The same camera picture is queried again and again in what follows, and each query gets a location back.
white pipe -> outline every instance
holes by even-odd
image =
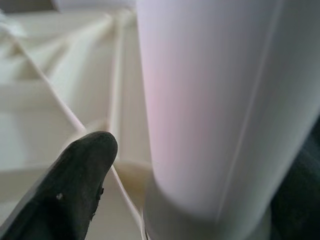
[[[319,114],[320,2],[142,0],[137,10],[156,187],[214,225],[215,239],[242,240]]]

white cylinder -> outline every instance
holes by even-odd
[[[244,239],[319,114],[320,1],[137,10],[156,185],[221,238]]]

white plastic tube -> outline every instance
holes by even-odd
[[[319,10],[318,1],[137,3],[155,185],[214,225],[215,239],[254,230],[319,114]],[[172,233],[166,214],[148,214],[159,204],[146,203],[145,220]],[[147,232],[171,239],[152,221]]]

beige plastic surface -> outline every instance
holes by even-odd
[[[151,157],[135,13],[9,17],[26,36],[0,36],[0,224],[68,143],[105,130],[120,148],[86,239],[142,239]]]

cream plastic panel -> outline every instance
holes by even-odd
[[[119,151],[86,239],[143,239],[151,157],[135,13],[9,17],[25,36],[0,36],[0,224],[68,143],[105,130]]]

